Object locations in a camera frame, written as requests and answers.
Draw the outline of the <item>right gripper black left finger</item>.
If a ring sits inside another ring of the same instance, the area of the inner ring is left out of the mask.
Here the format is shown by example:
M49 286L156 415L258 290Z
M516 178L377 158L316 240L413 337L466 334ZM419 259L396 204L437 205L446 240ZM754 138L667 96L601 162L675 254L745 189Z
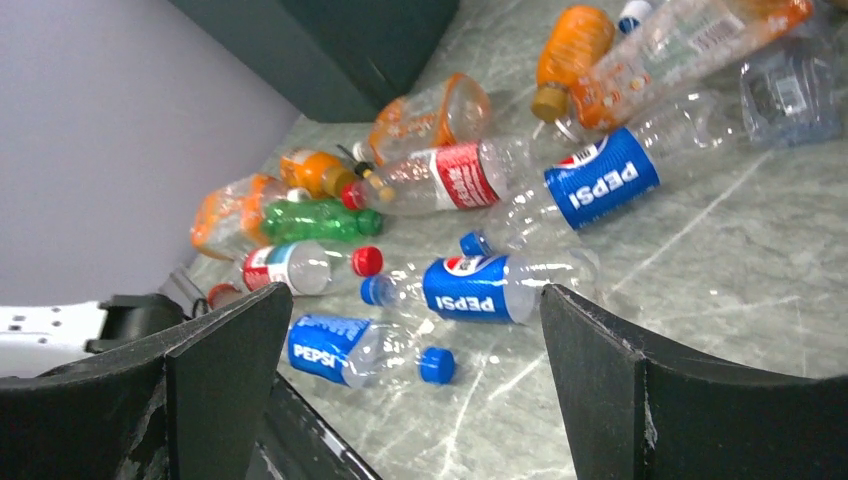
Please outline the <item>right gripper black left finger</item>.
M293 307L266 286L140 340L1 381L5 479L243 479Z

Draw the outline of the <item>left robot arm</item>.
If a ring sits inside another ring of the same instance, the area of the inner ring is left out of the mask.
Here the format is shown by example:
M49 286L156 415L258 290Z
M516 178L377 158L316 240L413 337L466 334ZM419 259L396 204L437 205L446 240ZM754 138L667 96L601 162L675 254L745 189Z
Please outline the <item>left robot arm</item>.
M187 320L165 295L1 308L1 376L35 378Z

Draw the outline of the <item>red label clear bottle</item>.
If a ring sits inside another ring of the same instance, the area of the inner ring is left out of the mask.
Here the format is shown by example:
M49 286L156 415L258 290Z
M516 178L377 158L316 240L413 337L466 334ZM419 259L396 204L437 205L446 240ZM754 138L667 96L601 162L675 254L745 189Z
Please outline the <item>red label clear bottle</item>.
M497 203L530 173L531 141L500 136L414 151L382 165L342 190L350 210L423 216Z

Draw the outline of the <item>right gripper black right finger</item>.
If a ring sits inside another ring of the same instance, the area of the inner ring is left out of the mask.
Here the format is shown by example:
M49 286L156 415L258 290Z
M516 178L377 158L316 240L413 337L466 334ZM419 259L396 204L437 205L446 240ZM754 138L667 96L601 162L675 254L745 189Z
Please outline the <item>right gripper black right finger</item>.
M564 286L541 324L581 479L843 479L847 380L779 374L647 330Z

